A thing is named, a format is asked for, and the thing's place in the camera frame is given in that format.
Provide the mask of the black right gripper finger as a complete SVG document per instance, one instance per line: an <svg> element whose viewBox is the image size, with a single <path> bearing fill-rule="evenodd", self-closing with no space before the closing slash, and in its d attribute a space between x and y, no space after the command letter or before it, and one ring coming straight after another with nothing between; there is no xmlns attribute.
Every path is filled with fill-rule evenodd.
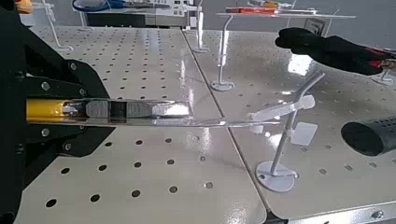
<svg viewBox="0 0 396 224"><path fill-rule="evenodd" d="M67 60L27 27L21 28L29 98L104 98L109 94L87 63Z"/></svg>
<svg viewBox="0 0 396 224"><path fill-rule="evenodd" d="M58 156L83 158L91 155L113 131L113 127L29 125L24 187L28 187Z"/></svg>

